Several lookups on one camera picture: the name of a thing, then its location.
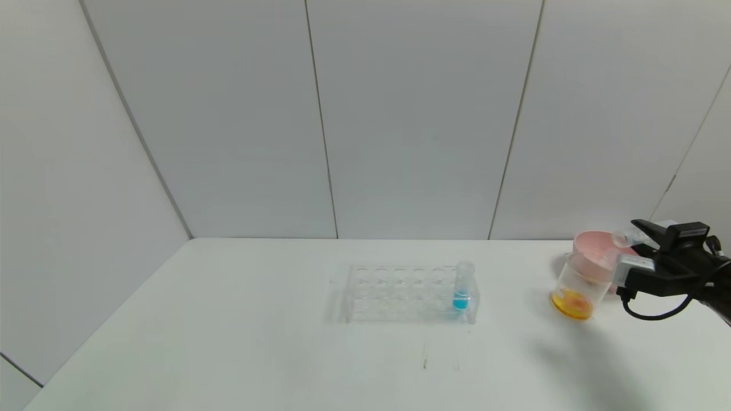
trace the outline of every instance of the orange liquid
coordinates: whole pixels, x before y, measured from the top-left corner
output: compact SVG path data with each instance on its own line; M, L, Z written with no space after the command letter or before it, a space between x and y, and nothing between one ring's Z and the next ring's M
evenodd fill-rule
M569 288L554 291L550 295L550 300L563 315L576 320L586 320L591 317L591 312L594 310L591 301L584 294Z

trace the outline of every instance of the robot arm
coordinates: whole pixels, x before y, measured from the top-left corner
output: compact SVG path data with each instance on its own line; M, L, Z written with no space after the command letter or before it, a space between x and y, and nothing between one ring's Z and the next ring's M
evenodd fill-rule
M683 311L692 300L711 307L731 325L731 259L721 251L715 236L708 237L709 227L690 222L661 227L646 220L632 224L659 244L633 246L639 255L620 254L613 272L625 311L641 320L664 320ZM704 249L708 245L711 252ZM680 306L661 315L642 315L629 308L637 292L665 297L687 295Z

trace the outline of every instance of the pink bowl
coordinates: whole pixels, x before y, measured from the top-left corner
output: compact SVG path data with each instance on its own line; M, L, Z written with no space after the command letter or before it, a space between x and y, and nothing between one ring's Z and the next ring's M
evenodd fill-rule
M618 254L637 255L631 248L618 248L612 242L612 233L584 231L574 237L574 252L581 253L577 270L583 276L598 281L611 281L614 261ZM610 287L614 293L617 287Z

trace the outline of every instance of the white table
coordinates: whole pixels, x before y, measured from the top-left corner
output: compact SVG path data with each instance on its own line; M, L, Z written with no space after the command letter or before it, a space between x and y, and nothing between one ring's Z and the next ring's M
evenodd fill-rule
M197 239L27 411L728 410L731 330L692 303L644 322L548 292L568 241ZM477 266L476 325L341 323L348 265ZM641 295L656 314L681 298Z

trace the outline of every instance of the plastic cup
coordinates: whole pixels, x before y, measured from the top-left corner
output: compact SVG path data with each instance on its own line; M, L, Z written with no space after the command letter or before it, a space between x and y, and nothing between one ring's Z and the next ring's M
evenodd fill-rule
M566 255L566 264L550 296L553 306L563 315L576 320L587 320L604 298L612 284L610 275L603 278L587 277L579 272L584 256Z

